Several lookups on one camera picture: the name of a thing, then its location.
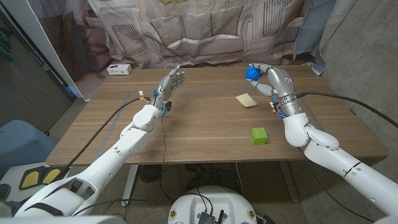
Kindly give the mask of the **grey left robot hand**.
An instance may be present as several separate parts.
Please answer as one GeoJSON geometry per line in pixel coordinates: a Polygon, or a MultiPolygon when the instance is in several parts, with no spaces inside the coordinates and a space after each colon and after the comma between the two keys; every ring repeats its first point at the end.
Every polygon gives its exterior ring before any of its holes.
{"type": "Polygon", "coordinates": [[[183,83],[185,83],[185,72],[180,72],[180,66],[178,65],[159,82],[157,93],[151,99],[150,104],[159,110],[162,109],[173,91],[183,83]]]}

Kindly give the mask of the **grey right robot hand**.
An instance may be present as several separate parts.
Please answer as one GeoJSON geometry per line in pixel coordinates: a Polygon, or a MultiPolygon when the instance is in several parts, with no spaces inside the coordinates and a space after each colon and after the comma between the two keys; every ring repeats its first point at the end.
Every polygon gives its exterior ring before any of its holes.
{"type": "Polygon", "coordinates": [[[261,94],[265,96],[277,95],[282,98],[294,94],[294,85],[289,74],[277,67],[273,67],[263,63],[249,64],[249,68],[245,72],[245,78],[254,86],[261,94]],[[266,76],[271,85],[259,83],[258,80],[266,76]]]}

